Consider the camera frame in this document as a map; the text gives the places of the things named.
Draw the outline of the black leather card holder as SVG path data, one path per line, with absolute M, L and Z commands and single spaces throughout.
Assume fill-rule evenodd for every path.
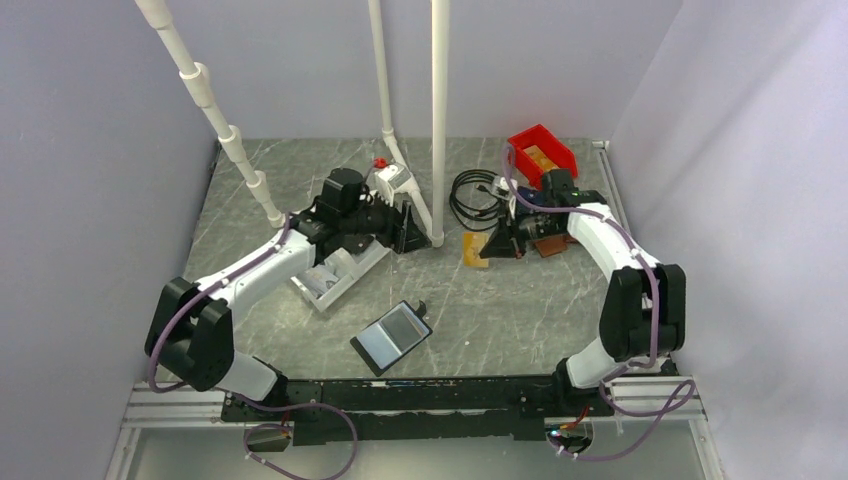
M 350 339 L 350 345 L 380 377 L 433 334 L 423 301 L 413 307 L 401 301 Z

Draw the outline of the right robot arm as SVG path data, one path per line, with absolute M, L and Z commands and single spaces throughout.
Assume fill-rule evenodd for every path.
M 557 411 L 574 415 L 589 388 L 626 367 L 652 365 L 685 342 L 686 276 L 642 249 L 618 223 L 606 199 L 580 190 L 566 169 L 546 172 L 531 192 L 503 176 L 490 188 L 499 201 L 497 225 L 480 249 L 482 259 L 520 257 L 528 244 L 567 235 L 580 244 L 607 281 L 597 334 L 568 357 L 565 379 L 551 388 Z

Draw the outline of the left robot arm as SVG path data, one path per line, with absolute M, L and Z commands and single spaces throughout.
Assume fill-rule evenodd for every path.
M 247 401 L 261 419 L 279 417 L 287 406 L 289 380 L 236 349 L 235 318 L 340 251 L 359 256 L 379 245 L 405 254 L 430 247 L 411 203 L 396 203 L 394 196 L 388 181 L 373 192 L 365 174 L 335 168 L 311 204 L 285 214 L 281 229 L 265 244 L 197 281 L 176 277 L 167 283 L 144 344 L 149 387 L 166 392 L 156 381 L 158 368 L 164 367 L 179 387 L 223 390 Z

